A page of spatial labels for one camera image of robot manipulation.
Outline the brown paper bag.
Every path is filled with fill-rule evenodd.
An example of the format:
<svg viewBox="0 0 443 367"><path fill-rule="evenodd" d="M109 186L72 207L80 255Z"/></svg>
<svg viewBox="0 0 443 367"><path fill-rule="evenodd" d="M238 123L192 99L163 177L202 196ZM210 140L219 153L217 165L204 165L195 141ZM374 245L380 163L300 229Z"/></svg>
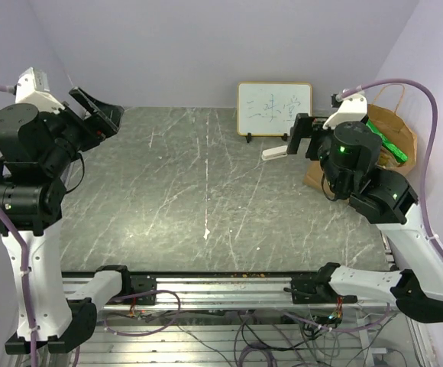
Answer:
<svg viewBox="0 0 443 367"><path fill-rule="evenodd" d="M393 86L399 86L401 88L401 93L396 100L395 107L387 109L377 105L376 102L385 89ZM380 156L377 164L388 170L396 171L403 176L406 176L415 167L418 151L417 136L415 132L409 128L403 119L396 113L405 95L405 90L405 86L399 83L392 83L391 85L382 87L377 96L374 97L373 101L367 104L367 117L364 117L363 120L366 124L367 120L370 119L394 145L408 156L408 161L406 163L399 164L383 146L380 148ZM311 163L309 169L306 171L303 183L322 191L319 183L322 175L323 172L319 163Z"/></svg>

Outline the green cassava chips bag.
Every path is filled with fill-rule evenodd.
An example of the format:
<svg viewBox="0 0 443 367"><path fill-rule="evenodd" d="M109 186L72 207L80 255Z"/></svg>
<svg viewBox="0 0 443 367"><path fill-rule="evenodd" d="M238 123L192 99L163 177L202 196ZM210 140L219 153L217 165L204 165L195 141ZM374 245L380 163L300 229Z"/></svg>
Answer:
<svg viewBox="0 0 443 367"><path fill-rule="evenodd" d="M382 146L387 150L399 164L404 164L408 161L408 156L394 145L375 125L370 119L367 120L366 126L376 135L382 139Z"/></svg>

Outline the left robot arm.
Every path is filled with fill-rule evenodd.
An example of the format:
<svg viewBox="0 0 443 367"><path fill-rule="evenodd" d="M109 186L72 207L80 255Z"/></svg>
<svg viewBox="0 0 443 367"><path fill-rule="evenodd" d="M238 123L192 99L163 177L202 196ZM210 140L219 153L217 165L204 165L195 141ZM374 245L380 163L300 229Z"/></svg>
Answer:
<svg viewBox="0 0 443 367"><path fill-rule="evenodd" d="M46 346L65 354L88 340L98 312L133 293L124 265L100 267L77 292L66 295L60 266L64 171L84 152L116 135L124 110L80 88L70 95L87 111L67 104L17 102L0 110L0 236L8 251L18 296L18 327L5 344L9 355Z"/></svg>

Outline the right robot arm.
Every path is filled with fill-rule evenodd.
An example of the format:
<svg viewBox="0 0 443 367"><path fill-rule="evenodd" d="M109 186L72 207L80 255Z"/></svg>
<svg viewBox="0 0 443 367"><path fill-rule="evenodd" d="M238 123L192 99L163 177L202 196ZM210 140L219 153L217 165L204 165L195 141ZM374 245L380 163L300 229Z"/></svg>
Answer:
<svg viewBox="0 0 443 367"><path fill-rule="evenodd" d="M443 258L434 248L421 218L419 199L408 180L379 166L382 139L361 121L326 129L322 119L296 116L287 148L296 154L309 140L306 158L317 161L332 200L344 200L375 225L401 255L396 271L362 271L337 263L315 276L315 296L328 303L336 297L364 297L395 305L421 323L443 323Z"/></svg>

